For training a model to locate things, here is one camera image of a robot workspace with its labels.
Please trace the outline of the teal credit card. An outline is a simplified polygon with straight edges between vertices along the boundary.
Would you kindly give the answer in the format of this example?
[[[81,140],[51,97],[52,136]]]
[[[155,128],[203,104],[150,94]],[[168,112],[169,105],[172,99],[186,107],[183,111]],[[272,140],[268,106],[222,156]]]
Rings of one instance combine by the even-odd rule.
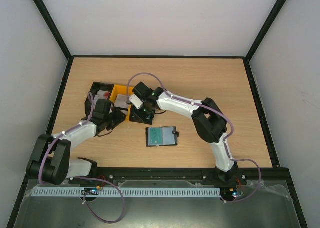
[[[149,127],[147,129],[147,144],[159,146],[163,144],[163,131],[160,127]]]

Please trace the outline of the black leather card holder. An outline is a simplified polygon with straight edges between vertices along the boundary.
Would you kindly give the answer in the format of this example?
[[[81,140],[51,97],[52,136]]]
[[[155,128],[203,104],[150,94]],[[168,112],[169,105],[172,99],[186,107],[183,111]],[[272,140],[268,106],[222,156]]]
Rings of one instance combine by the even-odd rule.
[[[180,136],[176,126],[147,127],[145,129],[146,146],[176,146]]]

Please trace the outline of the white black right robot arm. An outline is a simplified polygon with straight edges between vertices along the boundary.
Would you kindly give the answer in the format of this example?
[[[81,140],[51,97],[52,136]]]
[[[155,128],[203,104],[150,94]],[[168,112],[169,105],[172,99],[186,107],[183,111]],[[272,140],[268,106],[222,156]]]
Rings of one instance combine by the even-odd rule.
[[[211,99],[193,100],[173,94],[162,87],[153,90],[143,82],[138,83],[129,101],[143,115],[155,110],[167,110],[192,119],[197,134],[211,144],[215,157],[217,178],[229,184],[236,177],[238,165],[233,160],[227,141],[227,119]]]

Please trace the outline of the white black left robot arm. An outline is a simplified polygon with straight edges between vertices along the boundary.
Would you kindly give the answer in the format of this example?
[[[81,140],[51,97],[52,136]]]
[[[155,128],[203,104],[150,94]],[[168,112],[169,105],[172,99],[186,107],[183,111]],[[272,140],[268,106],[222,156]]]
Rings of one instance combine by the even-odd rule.
[[[91,104],[88,115],[74,127],[54,135],[41,134],[26,167],[26,175],[54,185],[65,179],[90,174],[93,160],[86,158],[71,159],[71,151],[84,141],[98,136],[102,131],[112,131],[125,121],[126,114],[114,107],[112,101],[99,99]]]

